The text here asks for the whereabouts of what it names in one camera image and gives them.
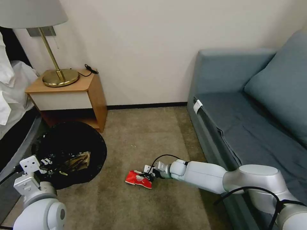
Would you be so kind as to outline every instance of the brass lamp base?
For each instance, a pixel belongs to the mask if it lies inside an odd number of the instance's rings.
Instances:
[[[43,77],[43,83],[49,87],[61,87],[70,85],[79,79],[79,73],[76,70],[62,69],[64,81],[61,80],[56,70],[52,70],[45,74]]]

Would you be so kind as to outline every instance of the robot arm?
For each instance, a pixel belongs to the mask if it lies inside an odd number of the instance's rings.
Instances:
[[[228,172],[223,167],[214,164],[176,160],[170,165],[157,162],[155,170],[163,178],[184,181],[216,194],[253,186],[273,192],[280,200],[298,201],[289,192],[281,172],[270,166],[243,165],[233,172]],[[277,200],[273,195],[257,189],[248,189],[248,193],[258,210],[274,214]],[[285,204],[278,215],[277,225],[281,230],[307,229],[307,207]]]
[[[47,171],[40,168],[36,156],[20,162],[24,174],[14,182],[14,188],[23,195],[24,210],[16,219],[14,230],[63,230],[66,221],[66,207],[57,199],[52,184],[39,181],[35,172]]]

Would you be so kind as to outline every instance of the power cord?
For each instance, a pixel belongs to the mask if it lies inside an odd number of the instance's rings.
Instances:
[[[3,184],[7,179],[9,179],[12,175],[14,175],[15,173],[20,173],[22,172],[22,169],[20,167],[20,165],[16,166],[14,171],[11,172],[9,175],[7,175],[2,181],[0,181],[0,185]],[[6,226],[0,226],[0,229],[7,229],[7,230],[13,230],[12,227],[6,227]]]
[[[230,191],[229,193],[227,193],[225,196],[223,196],[223,197],[221,197],[220,199],[218,199],[217,201],[215,201],[213,204],[214,204],[214,205],[217,205],[217,204],[220,203],[222,200],[224,200],[224,199],[226,199],[227,197],[229,197],[231,194],[233,194],[233,193],[235,193],[235,192],[238,192],[238,191],[240,191],[240,190],[244,190],[244,189],[257,189],[257,190],[265,191],[265,192],[271,194],[271,195],[276,199],[277,203],[276,203],[276,206],[275,206],[275,212],[274,212],[274,215],[273,215],[272,220],[271,220],[271,222],[270,222],[270,225],[269,225],[269,227],[268,227],[268,230],[272,230],[272,229],[273,229],[274,223],[275,223],[275,221],[276,221],[276,219],[277,219],[277,215],[278,215],[278,213],[280,213],[281,210],[284,208],[284,205],[285,205],[285,204],[288,204],[288,203],[289,203],[289,204],[298,204],[298,205],[302,205],[302,206],[305,206],[305,207],[306,207],[305,204],[303,204],[302,202],[299,202],[299,201],[291,201],[291,200],[282,200],[282,201],[281,201],[281,200],[278,198],[278,196],[277,196],[275,193],[271,192],[270,190],[267,190],[267,189],[265,189],[265,188],[255,187],[255,186],[245,186],[245,187],[241,187],[241,188],[234,189],[234,190]]]
[[[13,227],[0,226],[0,229],[13,230]]]
[[[93,70],[92,67],[90,67],[90,66],[87,65],[87,64],[84,64],[84,66],[85,66],[85,68],[86,68],[88,71],[90,71],[90,74],[89,74],[89,75],[83,75],[82,73],[78,72],[80,75],[82,75],[82,76],[84,76],[84,77],[88,77],[88,76],[90,76],[92,73],[94,73],[94,74],[98,74],[98,73],[99,73],[98,71]]]

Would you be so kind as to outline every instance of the carpet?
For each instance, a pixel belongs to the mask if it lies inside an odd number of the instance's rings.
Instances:
[[[186,107],[111,110],[102,135],[108,155],[100,174],[58,191],[68,210],[65,230],[231,229],[223,204],[212,204],[218,195],[175,180],[156,180],[152,190],[124,182],[162,154],[206,161]],[[3,225],[12,226],[21,210],[19,200]]]

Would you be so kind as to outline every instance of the black cable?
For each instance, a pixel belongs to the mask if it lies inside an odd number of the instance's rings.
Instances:
[[[235,193],[235,192],[238,192],[240,190],[244,190],[244,189],[257,189],[257,190],[262,190],[262,191],[265,191],[269,194],[271,194],[275,199],[276,199],[276,206],[275,206],[275,212],[274,212],[274,215],[272,217],[272,220],[270,222],[270,225],[268,227],[268,230],[272,230],[273,229],[273,226],[274,226],[274,223],[277,219],[277,215],[278,213],[281,212],[281,210],[283,209],[283,205],[284,204],[287,204],[287,203],[290,203],[290,204],[298,204],[298,205],[302,205],[302,206],[306,206],[305,204],[303,204],[302,202],[299,202],[299,201],[291,201],[291,200],[282,200],[280,201],[280,199],[278,198],[278,196],[271,192],[270,190],[267,190],[265,188],[260,188],[260,187],[255,187],[255,186],[245,186],[245,187],[241,187],[241,188],[237,188],[237,189],[234,189],[232,191],[230,191],[229,193],[227,193],[225,196],[221,197],[220,199],[218,199],[217,201],[215,201],[213,204],[214,205],[217,205],[218,203],[220,203],[222,200],[226,199],[227,197],[229,197],[231,194]]]
[[[145,173],[145,174],[149,175],[149,172],[150,172],[150,170],[153,168],[153,165],[156,163],[156,161],[157,161],[159,158],[164,157],[164,156],[175,157],[175,158],[177,158],[178,160],[181,160],[181,159],[180,159],[179,157],[177,157],[177,156],[174,156],[174,155],[171,155],[171,154],[163,154],[163,155],[157,157],[157,158],[153,161],[153,163],[152,163],[151,166],[150,166],[149,171],[148,171],[147,173]]]
[[[84,77],[88,77],[88,76],[90,76],[92,73],[94,73],[94,74],[98,74],[98,73],[99,73],[98,71],[93,70],[92,67],[90,67],[90,66],[87,65],[87,64],[84,64],[84,66],[85,66],[85,68],[86,68],[88,71],[90,71],[90,74],[89,74],[89,75],[83,75],[82,73],[78,72],[80,75],[82,75],[82,76],[84,76]]]
[[[2,181],[0,181],[0,185],[4,183],[7,179],[9,179],[12,175],[14,175],[15,173],[19,173],[19,172],[21,172],[21,170],[18,167],[16,167],[13,172],[11,172]]]
[[[5,226],[0,226],[0,229],[13,230],[13,227],[5,227]]]

